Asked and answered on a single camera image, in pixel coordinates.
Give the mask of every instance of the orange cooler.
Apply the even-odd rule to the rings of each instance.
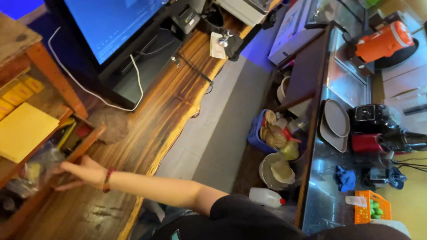
[[[365,62],[372,62],[382,57],[390,57],[395,51],[412,45],[412,35],[406,25],[395,21],[378,32],[361,38],[356,44],[356,55]]]

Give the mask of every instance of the blue cloth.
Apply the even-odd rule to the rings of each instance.
[[[340,192],[354,190],[354,187],[356,185],[356,174],[354,174],[353,170],[344,170],[342,167],[337,166],[336,179]]]

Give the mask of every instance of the beaded bracelet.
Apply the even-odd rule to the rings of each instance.
[[[110,183],[108,182],[110,180],[111,174],[115,171],[116,169],[114,167],[110,167],[108,169],[107,172],[107,176],[105,176],[105,180],[104,180],[104,185],[102,186],[102,191],[104,193],[107,193],[110,191]]]

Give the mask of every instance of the person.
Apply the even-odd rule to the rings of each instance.
[[[175,216],[150,232],[151,239],[410,239],[394,228],[379,224],[350,225],[307,236],[245,196],[229,195],[194,181],[107,170],[88,156],[83,156],[78,165],[62,162],[54,173],[64,172],[77,180],[56,187],[57,191],[84,184],[108,190],[107,184],[110,189],[198,213],[186,211]]]

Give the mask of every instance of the blue screen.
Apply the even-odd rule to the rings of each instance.
[[[140,29],[167,0],[64,0],[99,64]]]

